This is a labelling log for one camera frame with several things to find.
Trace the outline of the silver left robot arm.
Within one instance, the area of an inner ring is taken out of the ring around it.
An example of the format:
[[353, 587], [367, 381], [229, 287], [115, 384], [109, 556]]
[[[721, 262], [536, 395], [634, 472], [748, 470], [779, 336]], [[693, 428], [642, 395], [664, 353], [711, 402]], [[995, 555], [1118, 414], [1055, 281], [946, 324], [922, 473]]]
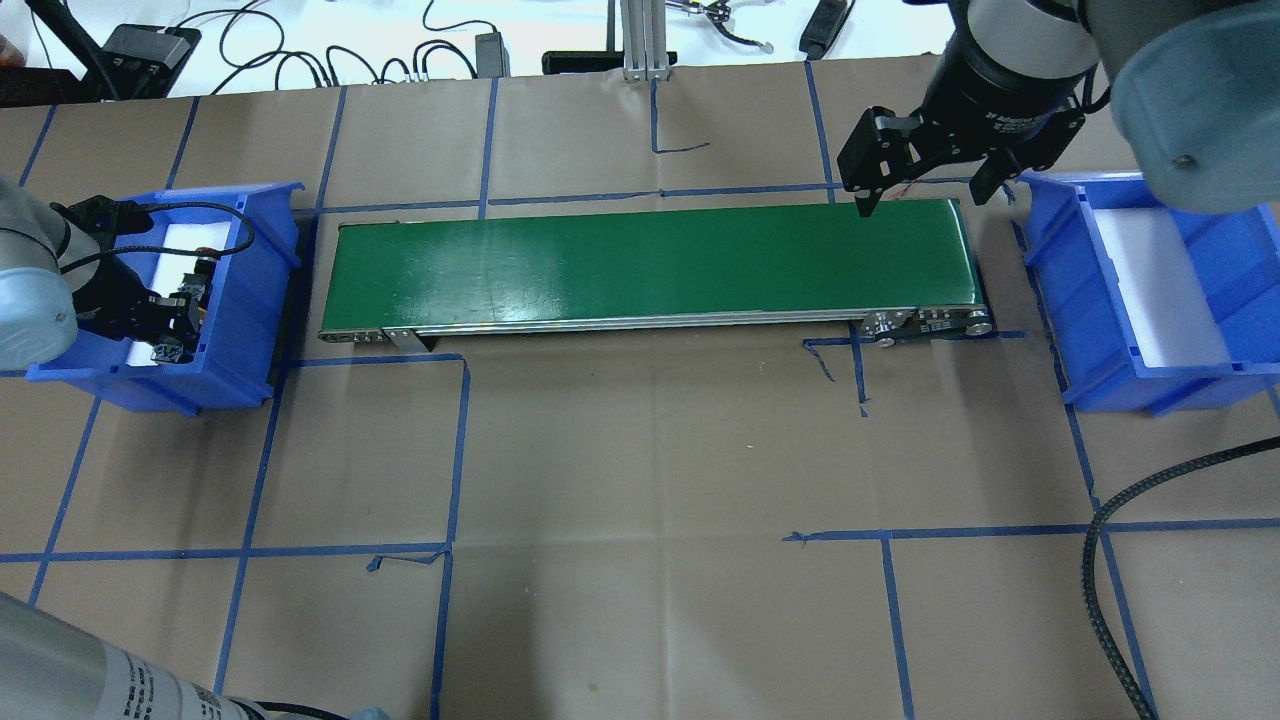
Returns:
[[[212, 288], [218, 251], [122, 245], [154, 228], [156, 204], [93, 196], [72, 206], [44, 202], [3, 178], [3, 370], [65, 354], [81, 332], [151, 348], [148, 364], [191, 363]], [[191, 258], [161, 295], [123, 260], [142, 252]]]

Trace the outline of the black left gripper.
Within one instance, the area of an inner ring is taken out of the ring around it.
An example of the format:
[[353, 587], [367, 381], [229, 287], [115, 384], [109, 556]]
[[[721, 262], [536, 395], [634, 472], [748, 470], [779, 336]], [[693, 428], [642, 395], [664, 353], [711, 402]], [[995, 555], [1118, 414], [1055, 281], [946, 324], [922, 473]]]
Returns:
[[[123, 256], [101, 256], [122, 236], [154, 228], [150, 215], [129, 200], [93, 196], [72, 206], [52, 202], [64, 220], [54, 252], [70, 282], [78, 327], [109, 340], [157, 341], [151, 363], [192, 363], [206, 316], [204, 288], [179, 288], [166, 297], [147, 288]], [[161, 334], [161, 316], [172, 327]]]

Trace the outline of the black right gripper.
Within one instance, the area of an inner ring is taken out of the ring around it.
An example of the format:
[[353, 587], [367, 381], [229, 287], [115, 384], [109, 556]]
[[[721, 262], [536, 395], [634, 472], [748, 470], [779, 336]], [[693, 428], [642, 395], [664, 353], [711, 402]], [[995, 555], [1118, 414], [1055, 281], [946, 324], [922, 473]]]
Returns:
[[886, 191], [938, 167], [984, 160], [969, 179], [972, 201], [1015, 202], [1012, 184], [1027, 170], [1052, 167], [1085, 118], [1074, 99], [1085, 78], [1037, 78], [989, 56], [956, 29], [913, 115], [868, 108], [836, 158], [844, 190], [869, 218]]

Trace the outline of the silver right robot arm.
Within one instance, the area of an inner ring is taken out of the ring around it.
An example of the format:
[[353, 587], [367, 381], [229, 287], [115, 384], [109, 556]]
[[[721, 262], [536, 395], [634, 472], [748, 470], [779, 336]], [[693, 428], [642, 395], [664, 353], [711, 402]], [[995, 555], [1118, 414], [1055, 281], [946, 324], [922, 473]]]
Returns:
[[972, 199], [1046, 170], [1101, 109], [1151, 193], [1224, 214], [1277, 200], [1275, 1], [951, 1], [922, 104], [868, 108], [837, 158], [869, 217], [884, 192], [975, 163]]

